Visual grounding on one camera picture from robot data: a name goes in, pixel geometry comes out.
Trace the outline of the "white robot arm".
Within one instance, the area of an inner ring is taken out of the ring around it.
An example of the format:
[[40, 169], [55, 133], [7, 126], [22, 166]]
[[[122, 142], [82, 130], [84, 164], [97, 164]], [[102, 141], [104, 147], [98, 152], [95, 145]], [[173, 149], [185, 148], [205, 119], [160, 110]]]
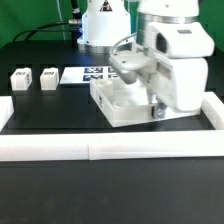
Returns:
[[78, 47], [109, 54], [117, 77], [90, 83], [113, 126], [198, 114], [214, 42], [197, 21], [199, 0], [140, 0], [136, 31], [124, 0], [88, 0]]

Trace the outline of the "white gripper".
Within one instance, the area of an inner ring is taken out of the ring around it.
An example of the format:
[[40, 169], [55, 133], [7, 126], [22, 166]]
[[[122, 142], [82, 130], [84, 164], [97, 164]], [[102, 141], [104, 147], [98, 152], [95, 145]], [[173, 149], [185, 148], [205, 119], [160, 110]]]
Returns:
[[174, 111], [192, 112], [201, 107], [208, 76], [204, 58], [160, 59], [157, 72], [149, 77], [149, 86], [163, 103], [157, 103], [154, 93], [147, 93], [154, 119], [163, 119], [167, 106]]

